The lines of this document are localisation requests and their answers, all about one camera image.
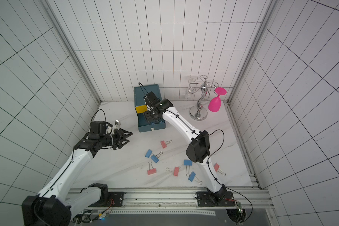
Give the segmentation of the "teal drawer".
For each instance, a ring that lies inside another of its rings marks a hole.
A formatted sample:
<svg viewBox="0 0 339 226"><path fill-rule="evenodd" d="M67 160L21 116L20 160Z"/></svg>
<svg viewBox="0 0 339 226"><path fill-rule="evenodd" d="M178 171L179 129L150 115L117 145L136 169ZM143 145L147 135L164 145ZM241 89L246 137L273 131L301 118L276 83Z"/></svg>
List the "teal drawer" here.
<svg viewBox="0 0 339 226"><path fill-rule="evenodd" d="M137 114L137 128L138 128L139 132L161 130L161 129L166 128L166 122L164 120L163 123L149 124L149 123L146 122L143 113Z"/></svg>

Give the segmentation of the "yellow top drawer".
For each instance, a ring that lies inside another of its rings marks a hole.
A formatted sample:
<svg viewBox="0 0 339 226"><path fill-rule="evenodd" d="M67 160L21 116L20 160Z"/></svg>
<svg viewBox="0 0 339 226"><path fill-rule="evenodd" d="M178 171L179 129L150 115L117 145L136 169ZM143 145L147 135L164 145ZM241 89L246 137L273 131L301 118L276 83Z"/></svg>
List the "yellow top drawer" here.
<svg viewBox="0 0 339 226"><path fill-rule="evenodd" d="M147 106L146 105L138 105L135 106L135 110L137 114L142 114L147 111Z"/></svg>

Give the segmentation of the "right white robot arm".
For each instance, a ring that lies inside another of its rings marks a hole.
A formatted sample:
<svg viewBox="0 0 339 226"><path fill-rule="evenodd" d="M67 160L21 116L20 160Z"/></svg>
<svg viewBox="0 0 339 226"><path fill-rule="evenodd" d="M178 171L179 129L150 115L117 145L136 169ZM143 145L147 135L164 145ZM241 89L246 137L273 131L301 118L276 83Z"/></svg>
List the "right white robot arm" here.
<svg viewBox="0 0 339 226"><path fill-rule="evenodd" d="M193 163L197 163L203 174L202 184L209 192L210 202L219 205L224 199L227 188L220 182L211 161L210 134L200 131L191 125L167 99L160 100L156 96L144 96L147 111L144 117L148 122L165 120L170 123L187 141L186 155Z"/></svg>

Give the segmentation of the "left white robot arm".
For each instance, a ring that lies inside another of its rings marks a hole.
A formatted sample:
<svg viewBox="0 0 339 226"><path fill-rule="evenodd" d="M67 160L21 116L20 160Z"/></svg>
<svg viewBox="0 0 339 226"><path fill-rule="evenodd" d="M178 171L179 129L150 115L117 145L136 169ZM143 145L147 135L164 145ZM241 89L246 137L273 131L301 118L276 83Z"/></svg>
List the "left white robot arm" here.
<svg viewBox="0 0 339 226"><path fill-rule="evenodd" d="M23 201L22 213L26 226L68 226L72 218L91 205L106 206L112 201L106 184L91 184L75 197L67 195L98 151L104 148L121 149L129 142L132 132L114 129L86 133L73 148L71 157L54 178L35 196Z"/></svg>

